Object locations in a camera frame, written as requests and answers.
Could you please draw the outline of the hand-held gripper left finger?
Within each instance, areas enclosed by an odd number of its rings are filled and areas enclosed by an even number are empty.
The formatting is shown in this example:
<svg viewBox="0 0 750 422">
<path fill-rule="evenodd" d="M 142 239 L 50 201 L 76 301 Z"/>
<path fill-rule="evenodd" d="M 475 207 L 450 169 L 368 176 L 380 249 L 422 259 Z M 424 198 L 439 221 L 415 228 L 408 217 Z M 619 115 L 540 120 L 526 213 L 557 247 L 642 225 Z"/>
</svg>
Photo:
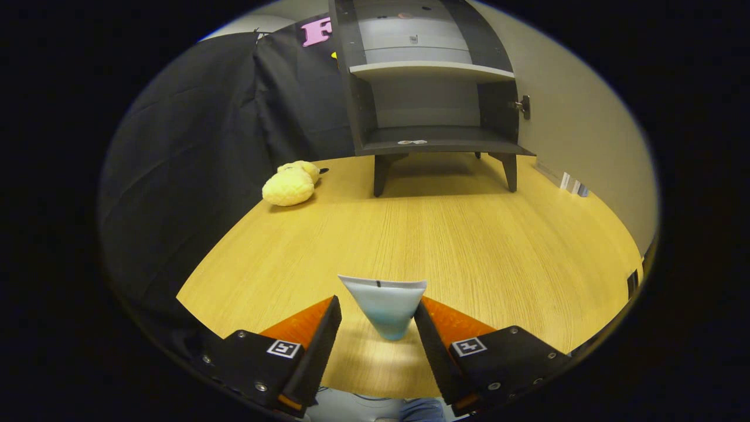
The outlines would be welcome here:
<svg viewBox="0 0 750 422">
<path fill-rule="evenodd" d="M 237 329 L 222 338 L 204 329 L 203 374 L 262 410 L 301 418 L 317 404 L 340 323 L 332 295 L 260 333 Z"/>
</svg>

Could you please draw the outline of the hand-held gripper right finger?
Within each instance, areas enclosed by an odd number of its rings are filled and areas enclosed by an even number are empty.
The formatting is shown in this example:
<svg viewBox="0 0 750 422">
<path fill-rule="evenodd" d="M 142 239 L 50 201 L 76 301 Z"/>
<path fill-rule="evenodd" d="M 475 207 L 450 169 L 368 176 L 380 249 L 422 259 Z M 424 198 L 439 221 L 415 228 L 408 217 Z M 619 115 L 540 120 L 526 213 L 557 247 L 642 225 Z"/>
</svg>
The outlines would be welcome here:
<svg viewBox="0 0 750 422">
<path fill-rule="evenodd" d="M 520 326 L 496 329 L 429 297 L 421 297 L 414 321 L 439 392 L 457 416 L 512 403 L 571 362 Z"/>
</svg>

